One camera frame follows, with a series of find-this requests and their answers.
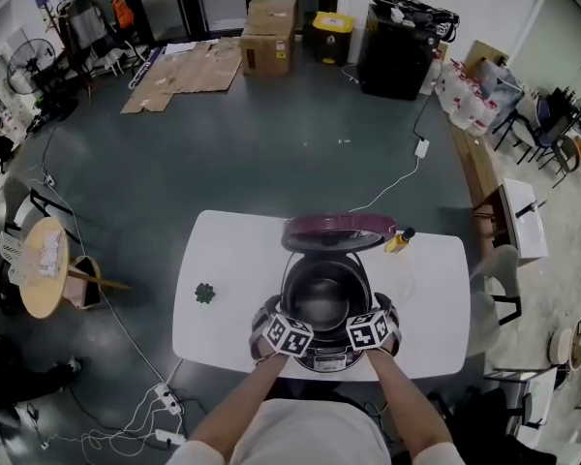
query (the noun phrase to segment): table leg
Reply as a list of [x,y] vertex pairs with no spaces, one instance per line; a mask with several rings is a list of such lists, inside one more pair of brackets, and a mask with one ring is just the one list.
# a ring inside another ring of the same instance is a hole
[[107,286],[108,288],[114,288],[116,290],[130,290],[131,286],[126,286],[124,284],[115,283],[113,281],[107,281],[106,279],[98,279],[92,275],[82,274],[79,272],[75,272],[73,270],[69,270],[68,275],[71,277],[76,277],[77,279],[83,279],[84,281],[88,281],[89,283],[95,283],[100,286]]

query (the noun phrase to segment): concrete floor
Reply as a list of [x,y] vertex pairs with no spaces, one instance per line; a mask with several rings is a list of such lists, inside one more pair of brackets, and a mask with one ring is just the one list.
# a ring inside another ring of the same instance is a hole
[[[126,84],[126,78],[100,82],[92,104],[83,100],[56,127],[46,168],[79,217],[88,254],[105,277],[133,286],[129,293],[108,291],[108,297],[164,376],[176,362],[171,347],[176,280],[201,211],[289,217],[345,210],[369,202],[414,166],[412,127],[424,98],[408,103],[370,97],[338,68],[310,60],[300,62],[289,77],[239,73],[228,93],[177,96],[164,113],[119,114],[129,96]],[[432,98],[417,127],[431,141],[426,159],[372,209],[419,232],[458,235],[473,266],[478,247],[471,200],[445,122]],[[49,131],[25,143],[13,163],[14,174],[41,161]],[[35,169],[23,178],[39,176]],[[81,312],[62,304],[42,321],[0,315],[0,332],[17,343],[33,369],[47,369],[71,355],[82,357],[76,394],[107,425],[125,425],[156,383],[104,307]],[[229,342],[245,343],[247,350],[247,340]],[[481,382],[483,366],[484,357],[477,356],[456,375],[418,384],[456,399],[468,385]],[[243,377],[185,361],[173,386],[210,409]],[[344,385],[342,392],[360,402],[382,401],[376,384]],[[78,437],[96,427],[67,391],[35,405],[44,439],[54,433]],[[200,419],[198,407],[186,403],[188,430]],[[156,418],[155,427],[176,425],[176,418]],[[5,442],[15,465],[83,460],[76,443],[53,441],[41,450],[29,425]],[[134,443],[117,446],[126,452],[138,449]],[[161,464],[169,457],[166,451],[145,449],[126,458],[107,444],[102,450],[86,445],[86,452],[95,465]]]
[[[495,146],[498,137],[487,135]],[[544,163],[516,161],[523,146],[504,142],[499,151],[489,148],[499,179],[509,177],[534,186],[539,202],[548,200],[539,212],[545,228],[549,257],[519,268],[523,316],[502,328],[500,341],[487,352],[487,363],[498,367],[546,367],[550,335],[559,328],[574,326],[581,318],[581,169],[569,175],[557,188],[557,162],[543,170]],[[575,432],[581,442],[581,370],[571,375],[553,395],[547,425],[540,442],[550,445],[568,442]]]

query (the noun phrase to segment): gray floor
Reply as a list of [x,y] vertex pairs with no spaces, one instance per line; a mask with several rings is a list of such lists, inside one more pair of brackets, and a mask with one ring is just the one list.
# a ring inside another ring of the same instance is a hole
[[[245,78],[239,73],[228,93],[176,96],[164,113],[121,115],[126,84],[126,78],[100,81],[92,105],[83,100],[57,126],[46,168],[79,216],[88,254],[97,258],[105,277],[133,286],[131,292],[108,292],[108,297],[165,376],[176,362],[171,346],[176,280],[201,211],[289,217],[345,210],[366,204],[414,166],[412,126],[424,97],[408,103],[367,96],[340,69],[310,60],[298,64],[289,77]],[[413,177],[372,209],[419,232],[459,236],[473,265],[478,250],[471,201],[447,129],[432,98],[417,127],[431,141],[427,157]],[[49,131],[25,143],[14,162],[15,174],[40,162]],[[39,176],[36,168],[23,178]],[[34,369],[47,369],[70,355],[82,357],[76,394],[108,425],[126,424],[156,383],[106,308],[81,312],[63,304],[43,321],[0,316],[0,331],[18,344]],[[229,343],[245,343],[247,349],[245,339]],[[418,383],[423,390],[437,388],[455,398],[480,381],[483,362],[478,356],[459,374]],[[185,361],[173,386],[210,409],[242,377]],[[347,385],[341,391],[361,402],[381,401],[373,384]],[[96,427],[67,391],[35,405],[41,410],[44,439],[54,433],[78,437]],[[186,410],[191,430],[201,414],[191,403]],[[176,418],[157,421],[156,427],[176,426]],[[138,448],[120,445],[124,451]],[[53,441],[41,450],[31,427],[14,433],[6,446],[14,464],[83,461],[76,443]],[[95,465],[164,463],[169,457],[168,452],[145,449],[123,458],[107,444],[101,451],[87,446],[86,452]]]

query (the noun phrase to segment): white chair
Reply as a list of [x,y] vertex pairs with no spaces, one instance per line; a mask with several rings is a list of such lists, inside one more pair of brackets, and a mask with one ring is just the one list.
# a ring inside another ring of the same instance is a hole
[[[500,327],[521,316],[521,296],[517,278],[519,252],[509,244],[499,246],[480,262],[470,275],[473,279],[492,277],[504,288],[505,294],[472,292],[471,325],[467,357],[472,357],[491,348],[500,337]],[[496,302],[510,303],[515,311],[499,318]]]

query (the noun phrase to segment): green object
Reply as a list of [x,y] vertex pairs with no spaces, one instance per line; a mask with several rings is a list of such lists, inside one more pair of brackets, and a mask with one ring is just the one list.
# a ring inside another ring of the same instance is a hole
[[213,286],[210,284],[198,284],[196,288],[196,301],[198,303],[206,303],[208,305],[213,299],[213,296],[215,296]]

